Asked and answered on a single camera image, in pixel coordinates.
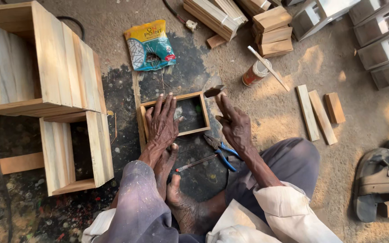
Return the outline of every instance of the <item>right hand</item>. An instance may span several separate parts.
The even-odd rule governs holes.
[[[222,131],[228,143],[243,157],[256,150],[251,142],[250,117],[239,108],[234,108],[224,92],[215,96],[215,100],[223,113],[223,117],[216,116],[216,119],[223,125]]]

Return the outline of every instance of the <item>pliers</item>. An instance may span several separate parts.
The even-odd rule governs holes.
[[[226,166],[232,171],[232,172],[235,172],[236,169],[230,165],[230,163],[227,161],[227,159],[224,157],[222,151],[220,149],[224,149],[226,150],[227,152],[231,152],[232,154],[234,154],[236,157],[240,158],[240,156],[238,155],[238,153],[231,149],[230,147],[226,146],[223,144],[223,142],[219,142],[215,137],[211,136],[211,135],[208,135],[208,134],[204,134],[204,138],[205,140],[207,141],[207,143],[209,145],[211,145],[214,149],[215,149],[215,153],[220,157],[220,159],[226,164]]]

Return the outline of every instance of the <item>hammer head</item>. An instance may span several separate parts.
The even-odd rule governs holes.
[[[205,97],[214,97],[226,88],[225,85],[217,85],[204,92]]]

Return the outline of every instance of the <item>grey trousers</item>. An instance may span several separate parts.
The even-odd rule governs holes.
[[[260,153],[265,163],[281,181],[292,183],[313,195],[319,174],[320,156],[316,147],[303,138],[280,141]],[[254,176],[241,161],[231,162],[237,172],[230,172],[225,189],[226,204],[232,199],[266,222],[265,214],[253,195]],[[171,227],[171,212],[157,191],[154,171],[142,161],[126,165],[121,179],[118,206],[109,229],[94,243],[201,243],[205,236],[178,234]]]

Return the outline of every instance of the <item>white shirt sleeve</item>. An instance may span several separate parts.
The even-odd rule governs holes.
[[[265,217],[277,238],[283,243],[341,243],[309,207],[310,199],[287,186],[272,186],[253,190]]]

